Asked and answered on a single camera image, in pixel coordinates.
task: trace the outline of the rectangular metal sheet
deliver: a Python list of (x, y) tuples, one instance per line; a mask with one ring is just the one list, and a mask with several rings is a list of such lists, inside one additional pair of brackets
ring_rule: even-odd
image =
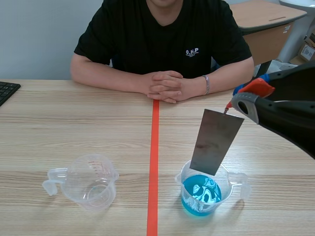
[(205, 109), (190, 168), (214, 176), (244, 119)]

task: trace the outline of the finger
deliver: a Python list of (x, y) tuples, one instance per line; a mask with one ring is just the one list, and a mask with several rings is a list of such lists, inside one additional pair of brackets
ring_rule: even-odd
[(166, 74), (157, 74), (157, 75), (152, 76), (152, 80), (154, 80), (154, 81), (158, 81), (158, 80), (172, 80), (172, 81), (176, 81), (178, 79), (179, 78), (172, 77), (172, 76), (166, 75)]
[(164, 99), (163, 101), (164, 101), (164, 102), (168, 102), (168, 103), (173, 103), (173, 104), (176, 103), (176, 100), (174, 100), (174, 99), (172, 99), (172, 98), (167, 98), (167, 99)]
[(169, 91), (159, 92), (159, 94), (161, 94), (162, 96), (165, 96), (165, 97), (176, 97), (176, 96), (182, 95), (182, 92), (169, 90)]
[(155, 86), (150, 86), (150, 91), (155, 93), (155, 92), (162, 92), (162, 91), (167, 91), (170, 90), (170, 87), (166, 87), (163, 85), (155, 85)]
[(176, 72), (176, 71), (173, 71), (173, 70), (166, 71), (165, 73), (166, 73), (167, 75), (170, 75), (170, 76), (172, 76), (172, 77), (176, 77), (176, 78), (179, 78), (179, 79), (182, 79), (182, 78), (183, 78), (183, 76), (182, 76), (180, 73), (178, 73), (178, 72)]
[(153, 81), (155, 85), (164, 85), (167, 87), (172, 87), (172, 88), (181, 88), (182, 83), (179, 80), (158, 80), (158, 81)]
[(155, 99), (155, 100), (165, 100), (165, 99), (168, 98), (168, 97), (164, 97), (161, 94), (152, 94), (152, 93), (149, 93), (148, 97), (151, 98), (151, 99)]

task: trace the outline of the cardboard box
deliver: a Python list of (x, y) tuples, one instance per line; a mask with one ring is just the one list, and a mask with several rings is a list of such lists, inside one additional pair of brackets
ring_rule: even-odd
[(293, 28), (293, 23), (244, 35), (255, 65), (277, 59)]
[(315, 48), (307, 42), (304, 42), (299, 50), (298, 56), (307, 62), (315, 60)]
[(296, 56), (295, 58), (293, 58), (291, 61), (290, 61), (291, 64), (293, 65), (302, 65), (302, 64), (305, 64), (306, 61), (304, 61), (302, 58), (300, 58), (299, 56)]

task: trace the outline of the neck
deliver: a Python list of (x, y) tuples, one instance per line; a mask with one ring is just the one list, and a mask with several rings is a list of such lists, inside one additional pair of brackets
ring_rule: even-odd
[(176, 0), (170, 6), (162, 7), (155, 5), (151, 0), (146, 0), (151, 14), (161, 26), (173, 23), (182, 10), (184, 0)]

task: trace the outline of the chin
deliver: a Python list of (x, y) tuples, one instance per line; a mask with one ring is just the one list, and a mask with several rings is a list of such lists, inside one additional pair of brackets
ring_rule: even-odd
[(168, 6), (173, 5), (178, 0), (149, 0), (149, 1), (151, 1), (154, 5), (158, 7), (168, 7)]

